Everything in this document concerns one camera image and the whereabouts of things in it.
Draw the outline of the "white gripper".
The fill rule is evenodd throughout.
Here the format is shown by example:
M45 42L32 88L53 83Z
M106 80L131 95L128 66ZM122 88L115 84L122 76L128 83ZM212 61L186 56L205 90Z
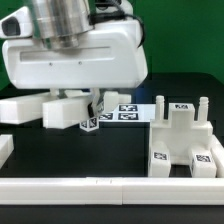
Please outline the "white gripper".
M89 115L101 112L98 88L135 88L147 76L144 25L125 11L91 14L81 5L23 6L0 19L10 82L22 89L90 89Z

